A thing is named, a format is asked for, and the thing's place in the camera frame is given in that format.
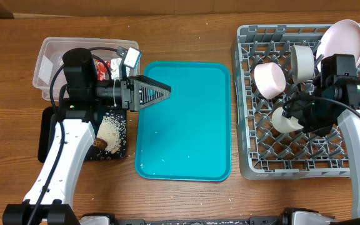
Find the red snack wrapper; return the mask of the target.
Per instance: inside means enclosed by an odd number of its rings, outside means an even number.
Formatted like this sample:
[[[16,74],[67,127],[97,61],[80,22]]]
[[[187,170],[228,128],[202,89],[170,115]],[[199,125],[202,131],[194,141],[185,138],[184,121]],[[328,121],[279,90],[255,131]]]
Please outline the red snack wrapper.
[[[100,81],[108,80],[109,74],[107,68],[104,66],[104,64],[101,61],[98,61],[97,59],[94,60],[94,64],[97,71],[97,78]]]

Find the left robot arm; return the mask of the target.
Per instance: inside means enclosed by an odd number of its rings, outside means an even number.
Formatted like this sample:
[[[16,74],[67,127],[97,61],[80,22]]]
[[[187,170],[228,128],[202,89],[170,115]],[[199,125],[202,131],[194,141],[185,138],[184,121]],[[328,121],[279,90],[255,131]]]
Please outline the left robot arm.
[[[3,224],[115,224],[112,214],[90,213],[78,219],[72,209],[74,190],[84,159],[109,109],[140,111],[170,97],[171,87],[146,76],[131,76],[141,57],[138,49],[118,47],[119,79],[100,81],[91,48],[74,48],[62,56],[57,70],[67,83],[51,107],[56,125],[42,170],[21,204],[8,204]]]

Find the grey bowl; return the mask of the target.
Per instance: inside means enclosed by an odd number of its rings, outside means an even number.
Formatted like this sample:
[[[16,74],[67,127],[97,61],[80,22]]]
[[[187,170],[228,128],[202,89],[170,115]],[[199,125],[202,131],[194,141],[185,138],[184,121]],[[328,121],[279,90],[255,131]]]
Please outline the grey bowl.
[[[294,84],[303,83],[314,75],[314,56],[309,46],[291,47],[291,69]]]

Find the white rice pile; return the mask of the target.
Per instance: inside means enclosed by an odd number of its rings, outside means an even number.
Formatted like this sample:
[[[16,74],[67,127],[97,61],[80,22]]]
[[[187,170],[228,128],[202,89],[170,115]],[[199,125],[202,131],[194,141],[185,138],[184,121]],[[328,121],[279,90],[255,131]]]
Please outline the white rice pile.
[[[126,119],[122,114],[106,114],[97,132],[97,139],[106,143],[105,151],[118,153],[126,143]]]

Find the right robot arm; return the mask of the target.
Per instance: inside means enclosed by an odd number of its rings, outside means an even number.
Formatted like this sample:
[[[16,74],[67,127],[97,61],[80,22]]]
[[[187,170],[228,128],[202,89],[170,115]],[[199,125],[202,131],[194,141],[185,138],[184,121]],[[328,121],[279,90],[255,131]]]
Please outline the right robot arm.
[[[286,101],[283,115],[296,118],[305,133],[325,136],[333,125],[341,130],[352,182],[351,219],[345,224],[360,224],[360,78],[354,56],[324,58],[314,85],[312,94],[302,92]]]

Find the small white dish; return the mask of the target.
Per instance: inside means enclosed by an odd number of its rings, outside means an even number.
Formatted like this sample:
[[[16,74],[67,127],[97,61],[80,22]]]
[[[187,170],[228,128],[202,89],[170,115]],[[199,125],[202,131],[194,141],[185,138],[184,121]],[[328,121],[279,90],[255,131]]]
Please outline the small white dish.
[[[295,117],[286,118],[283,116],[283,108],[277,108],[271,117],[271,122],[277,131],[280,133],[291,133],[303,128],[302,125],[298,123],[298,120]]]

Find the pink plate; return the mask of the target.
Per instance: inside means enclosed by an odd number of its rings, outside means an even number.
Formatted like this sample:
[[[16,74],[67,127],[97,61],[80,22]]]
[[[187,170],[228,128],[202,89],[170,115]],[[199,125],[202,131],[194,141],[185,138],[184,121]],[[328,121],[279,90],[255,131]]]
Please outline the pink plate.
[[[360,25],[345,19],[333,24],[322,36],[316,56],[323,58],[333,54],[350,54],[355,58],[355,66],[360,64]]]

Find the white napkin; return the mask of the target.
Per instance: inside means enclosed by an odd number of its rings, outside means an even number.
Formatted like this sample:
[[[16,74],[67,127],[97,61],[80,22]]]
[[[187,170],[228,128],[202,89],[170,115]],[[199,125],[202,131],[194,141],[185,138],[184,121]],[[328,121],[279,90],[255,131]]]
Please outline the white napkin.
[[[111,77],[112,79],[120,79],[120,63],[122,59],[121,58],[114,58],[110,61],[110,68],[111,68]]]

